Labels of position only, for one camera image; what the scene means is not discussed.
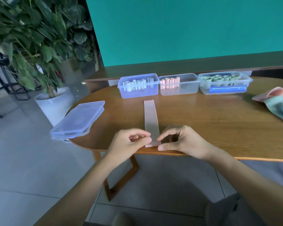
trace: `right hand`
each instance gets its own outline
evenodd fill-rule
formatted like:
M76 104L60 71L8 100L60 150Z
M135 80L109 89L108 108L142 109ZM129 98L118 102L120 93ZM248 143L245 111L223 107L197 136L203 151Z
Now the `right hand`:
M159 151L176 150L197 159L206 160L215 148L198 135L190 126L168 127L163 130L157 140L160 141L167 136L169 136L170 142L159 145Z

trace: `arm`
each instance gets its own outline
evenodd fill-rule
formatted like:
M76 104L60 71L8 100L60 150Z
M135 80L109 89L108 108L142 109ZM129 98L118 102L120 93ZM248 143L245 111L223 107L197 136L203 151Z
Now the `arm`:
M34 226L82 226L110 172L130 158L139 148L152 140L150 133L141 129L120 130L115 134L106 155L94 164L81 180L62 197ZM141 139L131 142L130 139Z
M260 175L224 150L211 145L189 126L167 128L157 140L167 136L170 143L160 145L158 150L178 150L207 161L243 195L267 225L283 225L283 186Z

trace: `left hand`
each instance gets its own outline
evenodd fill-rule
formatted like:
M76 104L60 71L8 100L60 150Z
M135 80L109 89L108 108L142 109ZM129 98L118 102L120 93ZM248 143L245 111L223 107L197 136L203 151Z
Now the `left hand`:
M114 135L106 157L111 159L112 163L117 167L130 158L138 149L151 143L150 135L151 133L137 128L120 130ZM130 139L137 139L138 137L142 138L131 142Z

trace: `hand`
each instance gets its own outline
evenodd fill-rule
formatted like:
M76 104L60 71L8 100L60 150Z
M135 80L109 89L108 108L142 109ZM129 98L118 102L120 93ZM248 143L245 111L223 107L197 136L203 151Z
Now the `hand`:
M170 142L159 145L159 151L177 150L195 158L206 160L215 148L190 126L186 125L166 128L157 140L160 141L166 136L169 136Z
M138 149L149 144L152 141L150 135L151 133L137 128L120 130L115 133L106 157L110 158L115 163L115 167L117 167L130 158ZM142 138L131 142L131 139L139 137Z

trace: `green paper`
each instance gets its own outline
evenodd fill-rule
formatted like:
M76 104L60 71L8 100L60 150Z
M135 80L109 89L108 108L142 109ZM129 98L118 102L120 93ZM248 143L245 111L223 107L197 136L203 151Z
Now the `green paper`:
M283 110L281 109L283 107L282 95L268 98L264 100L264 103L273 114L283 119Z

